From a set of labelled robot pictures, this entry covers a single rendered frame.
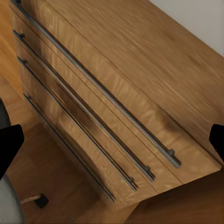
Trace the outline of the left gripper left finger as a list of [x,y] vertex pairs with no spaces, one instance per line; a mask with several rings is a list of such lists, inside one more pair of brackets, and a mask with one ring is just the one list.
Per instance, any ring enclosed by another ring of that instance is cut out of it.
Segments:
[[24,143],[21,125],[0,129],[0,180]]

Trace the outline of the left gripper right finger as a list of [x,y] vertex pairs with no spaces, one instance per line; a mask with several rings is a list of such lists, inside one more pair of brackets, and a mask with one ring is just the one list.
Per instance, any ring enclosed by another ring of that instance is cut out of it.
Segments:
[[209,141],[224,162],[224,126],[213,124]]

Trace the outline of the swivel chair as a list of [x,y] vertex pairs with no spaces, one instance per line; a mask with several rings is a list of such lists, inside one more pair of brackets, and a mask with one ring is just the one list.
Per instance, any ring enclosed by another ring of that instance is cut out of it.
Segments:
[[[11,126],[7,109],[0,98],[0,129]],[[0,224],[25,224],[25,215],[22,205],[30,201],[44,208],[49,203],[43,193],[20,199],[17,191],[5,173],[0,180]]]

